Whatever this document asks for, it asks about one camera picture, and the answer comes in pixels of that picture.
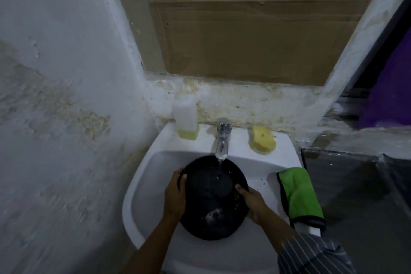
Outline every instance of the white sink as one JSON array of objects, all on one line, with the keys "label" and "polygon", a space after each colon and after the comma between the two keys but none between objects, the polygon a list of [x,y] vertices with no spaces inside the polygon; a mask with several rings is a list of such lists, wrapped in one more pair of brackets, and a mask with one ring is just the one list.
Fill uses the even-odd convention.
[{"label": "white sink", "polygon": [[[200,125],[197,140],[181,139],[174,123],[168,123],[138,167],[123,203],[124,226],[139,248],[160,221],[164,189],[171,174],[194,159],[213,154],[215,140],[209,125]],[[250,149],[247,129],[233,128],[228,159],[244,173],[248,185],[258,190],[267,205],[288,222],[280,200],[276,173],[301,163],[290,141],[275,133],[277,148],[269,155]],[[262,229],[245,219],[230,237],[205,241],[178,225],[163,270],[175,274],[278,273],[277,254]]]}]

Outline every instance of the purple curtain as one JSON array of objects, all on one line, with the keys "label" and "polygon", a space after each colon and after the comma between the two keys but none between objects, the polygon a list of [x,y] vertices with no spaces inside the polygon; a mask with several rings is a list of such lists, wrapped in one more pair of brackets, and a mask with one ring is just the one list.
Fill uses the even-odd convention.
[{"label": "purple curtain", "polygon": [[358,127],[411,125],[411,28],[371,90]]}]

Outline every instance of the forearm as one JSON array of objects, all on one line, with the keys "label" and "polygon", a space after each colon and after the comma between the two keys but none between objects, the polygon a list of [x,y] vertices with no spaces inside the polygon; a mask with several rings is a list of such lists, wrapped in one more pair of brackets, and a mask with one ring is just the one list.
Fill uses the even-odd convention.
[{"label": "forearm", "polygon": [[177,225],[177,220],[163,218],[121,273],[158,274]]},{"label": "forearm", "polygon": [[268,207],[259,215],[259,224],[278,254],[280,254],[282,250],[281,244],[283,241],[297,234],[296,230],[290,227]]}]

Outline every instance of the sleeve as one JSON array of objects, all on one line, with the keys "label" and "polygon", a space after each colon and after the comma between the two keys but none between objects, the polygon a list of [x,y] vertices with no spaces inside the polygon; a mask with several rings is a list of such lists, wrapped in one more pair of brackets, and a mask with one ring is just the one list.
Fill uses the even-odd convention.
[{"label": "sleeve", "polygon": [[311,234],[298,234],[282,243],[278,256],[281,274],[355,274],[341,244]]}]

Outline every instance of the hand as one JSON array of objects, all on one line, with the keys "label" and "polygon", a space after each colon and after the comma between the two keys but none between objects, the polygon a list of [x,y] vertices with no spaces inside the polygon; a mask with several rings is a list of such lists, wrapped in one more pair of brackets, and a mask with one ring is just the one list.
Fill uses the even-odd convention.
[{"label": "hand", "polygon": [[185,183],[187,175],[185,174],[181,177],[180,190],[178,190],[177,180],[181,171],[182,169],[179,169],[173,173],[170,183],[164,192],[163,219],[176,223],[180,221],[185,210]]},{"label": "hand", "polygon": [[247,204],[247,207],[250,209],[248,217],[252,219],[254,223],[259,225],[261,222],[261,217],[264,215],[267,209],[270,210],[268,206],[265,204],[263,197],[259,192],[257,192],[251,187],[248,188],[248,192],[239,184],[236,184],[235,188],[241,195],[244,196],[245,203]]}]

